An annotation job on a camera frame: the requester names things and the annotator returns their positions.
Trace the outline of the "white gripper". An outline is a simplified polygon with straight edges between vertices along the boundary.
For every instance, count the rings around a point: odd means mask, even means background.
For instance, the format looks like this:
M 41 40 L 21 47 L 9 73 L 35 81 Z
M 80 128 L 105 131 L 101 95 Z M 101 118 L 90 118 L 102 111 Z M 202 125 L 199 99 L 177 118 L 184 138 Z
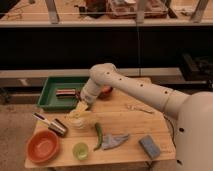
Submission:
M 101 86 L 96 84 L 92 79 L 89 79 L 83 86 L 80 97 L 83 101 L 79 101 L 76 106 L 77 113 L 69 113 L 65 116 L 67 119 L 78 119 L 86 116 L 88 113 L 83 112 L 88 109 L 87 104 L 93 104 L 101 92 Z

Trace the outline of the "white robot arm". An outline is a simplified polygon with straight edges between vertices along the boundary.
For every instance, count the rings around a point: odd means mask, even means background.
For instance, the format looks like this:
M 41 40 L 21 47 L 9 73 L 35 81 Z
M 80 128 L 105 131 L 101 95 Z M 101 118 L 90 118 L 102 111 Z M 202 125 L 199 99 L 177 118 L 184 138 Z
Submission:
M 103 85 L 178 119 L 176 171 L 213 171 L 213 92 L 188 95 L 123 76 L 114 64 L 104 63 L 90 69 L 80 98 L 91 106 Z

